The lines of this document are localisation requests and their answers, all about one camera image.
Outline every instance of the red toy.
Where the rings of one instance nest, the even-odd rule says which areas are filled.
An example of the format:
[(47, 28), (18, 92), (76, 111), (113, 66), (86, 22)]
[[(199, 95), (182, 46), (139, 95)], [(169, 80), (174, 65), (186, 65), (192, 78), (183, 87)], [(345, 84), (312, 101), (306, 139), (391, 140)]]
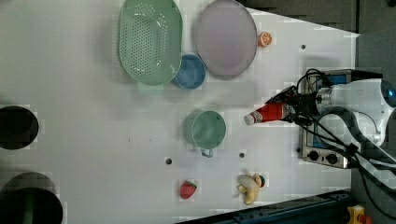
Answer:
[(180, 187), (180, 197), (182, 199), (189, 199), (196, 190), (196, 185), (192, 184), (190, 181), (186, 181)]

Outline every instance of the blue bowl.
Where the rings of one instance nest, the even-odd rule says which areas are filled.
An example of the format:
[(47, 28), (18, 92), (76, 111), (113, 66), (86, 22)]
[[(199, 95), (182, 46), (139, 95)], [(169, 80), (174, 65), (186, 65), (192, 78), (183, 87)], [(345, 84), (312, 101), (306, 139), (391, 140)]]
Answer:
[(181, 58), (181, 66), (174, 83), (182, 89), (194, 90), (204, 83), (206, 70), (204, 62), (193, 54), (186, 54)]

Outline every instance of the trash can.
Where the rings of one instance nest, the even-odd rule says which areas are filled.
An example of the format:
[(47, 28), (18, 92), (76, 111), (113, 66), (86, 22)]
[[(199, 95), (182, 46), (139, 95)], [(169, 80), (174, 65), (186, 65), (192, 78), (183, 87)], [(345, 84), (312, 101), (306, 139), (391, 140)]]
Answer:
[(38, 135), (38, 120), (21, 106), (0, 108), (0, 147), (9, 150), (27, 147)]
[(0, 223), (61, 224), (62, 203), (52, 181), (39, 173), (12, 178), (0, 193)]

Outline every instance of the red and white bottle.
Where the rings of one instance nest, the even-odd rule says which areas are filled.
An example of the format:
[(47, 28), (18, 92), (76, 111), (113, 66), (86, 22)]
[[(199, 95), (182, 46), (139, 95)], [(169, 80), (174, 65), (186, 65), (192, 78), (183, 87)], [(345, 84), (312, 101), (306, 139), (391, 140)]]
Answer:
[(245, 123), (252, 125), (281, 120), (293, 113), (293, 108), (286, 104), (270, 103), (245, 116)]

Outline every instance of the green colander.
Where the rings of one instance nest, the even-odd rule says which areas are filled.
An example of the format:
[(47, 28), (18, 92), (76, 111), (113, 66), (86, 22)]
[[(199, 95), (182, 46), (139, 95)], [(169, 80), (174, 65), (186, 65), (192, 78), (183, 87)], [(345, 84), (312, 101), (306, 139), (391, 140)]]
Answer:
[(182, 19), (172, 0), (126, 0), (120, 13), (120, 61), (143, 86), (161, 87), (181, 65)]

